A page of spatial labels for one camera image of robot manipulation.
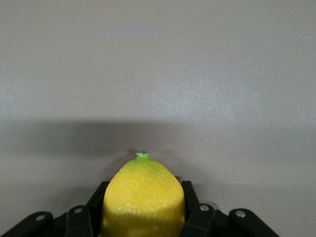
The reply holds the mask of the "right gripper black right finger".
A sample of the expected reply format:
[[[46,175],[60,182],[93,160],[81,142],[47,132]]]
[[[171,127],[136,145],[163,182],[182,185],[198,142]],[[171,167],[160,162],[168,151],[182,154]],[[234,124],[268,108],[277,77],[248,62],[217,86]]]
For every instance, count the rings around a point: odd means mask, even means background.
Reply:
[[[229,215],[211,204],[200,203],[191,181],[183,181],[186,222],[181,237],[278,237],[254,212],[237,208]]]

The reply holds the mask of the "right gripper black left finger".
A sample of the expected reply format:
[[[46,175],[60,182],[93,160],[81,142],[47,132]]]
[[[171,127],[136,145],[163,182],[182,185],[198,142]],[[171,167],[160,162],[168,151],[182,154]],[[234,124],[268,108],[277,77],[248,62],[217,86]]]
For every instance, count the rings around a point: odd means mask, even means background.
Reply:
[[[39,211],[17,223],[3,237],[97,237],[102,205],[109,182],[101,182],[85,205],[77,205],[60,215]]]

